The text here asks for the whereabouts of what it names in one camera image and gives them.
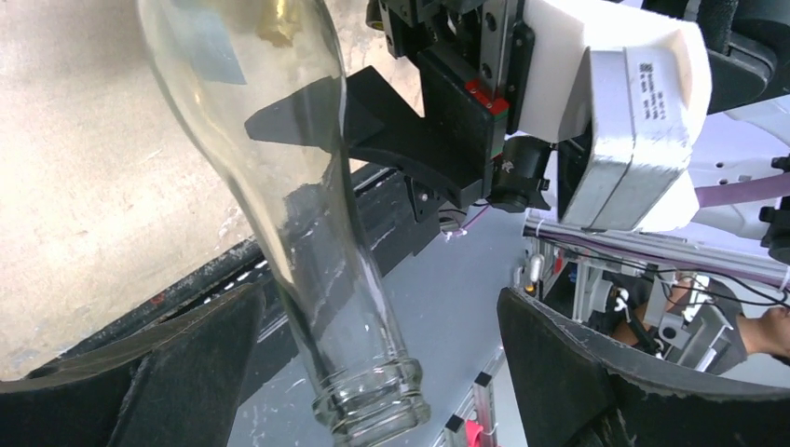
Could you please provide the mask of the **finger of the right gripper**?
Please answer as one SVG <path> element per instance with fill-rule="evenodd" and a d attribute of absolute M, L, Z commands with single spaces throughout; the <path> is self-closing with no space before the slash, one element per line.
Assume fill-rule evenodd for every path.
<path fill-rule="evenodd" d="M 248 114 L 256 142 L 317 146 L 340 142 L 354 158 L 400 170 L 460 207 L 491 196 L 510 106 L 486 96 L 476 78 L 446 68 L 420 73 L 427 112 L 419 116 L 375 68 L 350 78 L 344 92 L 329 76 L 310 82 Z"/>

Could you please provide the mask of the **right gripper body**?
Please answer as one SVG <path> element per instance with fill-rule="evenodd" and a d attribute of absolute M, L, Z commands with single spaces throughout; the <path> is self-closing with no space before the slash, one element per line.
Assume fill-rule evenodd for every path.
<path fill-rule="evenodd" d="M 448 46 L 483 93 L 509 105 L 506 131 L 520 131 L 536 43 L 523 1 L 372 1 L 370 27 L 384 34 L 396 59 L 414 62 L 422 50 Z"/>

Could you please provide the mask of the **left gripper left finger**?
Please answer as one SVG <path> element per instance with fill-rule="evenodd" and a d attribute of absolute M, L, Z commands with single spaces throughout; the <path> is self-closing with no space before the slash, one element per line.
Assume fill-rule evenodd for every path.
<path fill-rule="evenodd" d="M 266 300 L 245 286 L 1 385 L 5 446 L 224 446 Z"/>

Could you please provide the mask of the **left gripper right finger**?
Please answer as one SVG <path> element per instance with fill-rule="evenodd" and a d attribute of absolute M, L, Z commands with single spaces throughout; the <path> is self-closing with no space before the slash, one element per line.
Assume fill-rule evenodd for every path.
<path fill-rule="evenodd" d="M 657 359 L 512 288 L 501 340 L 531 446 L 785 446 L 789 392 Z"/>

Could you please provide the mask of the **tall clear glass bottle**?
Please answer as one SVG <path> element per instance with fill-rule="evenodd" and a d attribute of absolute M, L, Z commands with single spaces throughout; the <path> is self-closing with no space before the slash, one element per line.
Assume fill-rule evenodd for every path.
<path fill-rule="evenodd" d="M 344 139 L 346 73 L 322 1 L 140 1 L 157 83 L 223 178 L 279 298 L 338 446 L 429 420 L 366 243 Z"/>

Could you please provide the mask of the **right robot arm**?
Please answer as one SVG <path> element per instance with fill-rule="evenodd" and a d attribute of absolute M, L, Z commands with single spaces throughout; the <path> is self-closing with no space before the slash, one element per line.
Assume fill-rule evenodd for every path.
<path fill-rule="evenodd" d="M 552 209 L 587 232 L 689 222 L 789 260 L 789 160 L 752 179 L 721 161 L 693 185 L 691 147 L 724 113 L 789 138 L 785 1 L 372 1 L 368 21 L 418 69 L 417 115 L 373 68 L 254 113 L 257 142 L 330 146 L 401 169 L 465 207 Z"/>

